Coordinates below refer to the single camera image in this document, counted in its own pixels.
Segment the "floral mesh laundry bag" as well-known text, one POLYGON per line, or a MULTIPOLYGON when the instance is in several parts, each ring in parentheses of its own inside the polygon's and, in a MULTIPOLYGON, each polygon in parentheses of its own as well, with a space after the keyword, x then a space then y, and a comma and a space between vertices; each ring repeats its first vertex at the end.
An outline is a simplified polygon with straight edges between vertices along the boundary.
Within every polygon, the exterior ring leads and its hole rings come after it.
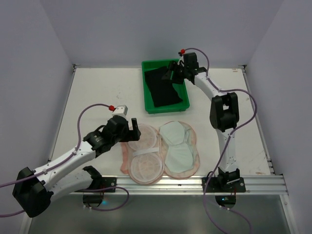
POLYGON ((170 121, 156 129, 147 124, 138 126, 139 141, 122 143, 120 170, 138 184, 158 182, 163 175, 187 179, 200 167, 196 133, 181 121, 170 121))

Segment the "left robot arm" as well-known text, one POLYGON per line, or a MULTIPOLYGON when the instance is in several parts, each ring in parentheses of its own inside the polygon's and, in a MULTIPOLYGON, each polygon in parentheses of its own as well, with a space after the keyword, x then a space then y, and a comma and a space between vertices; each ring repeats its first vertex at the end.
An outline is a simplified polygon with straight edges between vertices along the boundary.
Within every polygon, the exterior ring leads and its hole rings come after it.
POLYGON ((141 132, 137 119, 114 115, 94 131, 88 133, 78 146, 59 158, 34 170, 28 167, 18 173, 13 197, 29 217, 43 213, 49 205, 72 192, 97 193, 115 190, 116 186, 104 186, 101 174, 93 166, 85 166, 77 174, 71 172, 108 152, 119 142, 138 141, 141 132))

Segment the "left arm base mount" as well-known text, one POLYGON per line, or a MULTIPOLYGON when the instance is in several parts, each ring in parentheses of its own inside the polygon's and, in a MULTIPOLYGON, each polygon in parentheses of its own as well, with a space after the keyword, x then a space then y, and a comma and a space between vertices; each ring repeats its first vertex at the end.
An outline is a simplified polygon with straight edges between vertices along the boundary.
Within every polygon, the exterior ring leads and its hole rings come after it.
POLYGON ((117 185, 116 177, 102 177, 92 182, 87 188, 88 192, 83 194, 82 202, 87 207, 98 208, 104 203, 104 195, 106 193, 114 193, 117 185))

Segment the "black bra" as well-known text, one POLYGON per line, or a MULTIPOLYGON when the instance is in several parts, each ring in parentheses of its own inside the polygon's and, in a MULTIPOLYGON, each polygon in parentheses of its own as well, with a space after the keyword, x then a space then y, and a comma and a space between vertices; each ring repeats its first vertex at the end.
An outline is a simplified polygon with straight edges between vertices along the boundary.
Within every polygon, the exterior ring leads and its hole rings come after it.
POLYGON ((152 69, 147 63, 144 63, 144 68, 145 82, 155 108, 175 105, 183 101, 172 83, 166 79, 162 79, 168 72, 168 66, 158 65, 152 69))

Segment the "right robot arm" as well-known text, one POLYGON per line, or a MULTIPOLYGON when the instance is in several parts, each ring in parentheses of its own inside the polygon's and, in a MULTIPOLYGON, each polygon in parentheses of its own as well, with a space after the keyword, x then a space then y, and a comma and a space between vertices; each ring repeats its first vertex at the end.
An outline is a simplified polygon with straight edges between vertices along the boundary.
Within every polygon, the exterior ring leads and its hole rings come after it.
POLYGON ((194 52, 179 52, 179 61, 170 61, 163 80, 182 84, 190 81, 211 101, 209 120, 216 130, 220 158, 215 169, 202 178, 203 191, 207 193, 244 193, 244 179, 236 162, 234 130, 239 122, 238 96, 235 92, 219 88, 208 75, 208 69, 199 66, 194 52))

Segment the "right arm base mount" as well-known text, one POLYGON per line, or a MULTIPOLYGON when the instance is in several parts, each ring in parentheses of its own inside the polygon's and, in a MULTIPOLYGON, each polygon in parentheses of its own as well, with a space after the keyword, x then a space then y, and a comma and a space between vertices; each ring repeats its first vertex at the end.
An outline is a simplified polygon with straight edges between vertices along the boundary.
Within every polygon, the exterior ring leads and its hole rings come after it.
POLYGON ((244 179, 241 177, 239 181, 231 184, 220 185, 216 177, 212 177, 206 186, 208 178, 202 177, 202 188, 208 194, 214 194, 217 204, 225 208, 233 208, 236 204, 236 195, 238 193, 245 193, 246 186, 244 179))

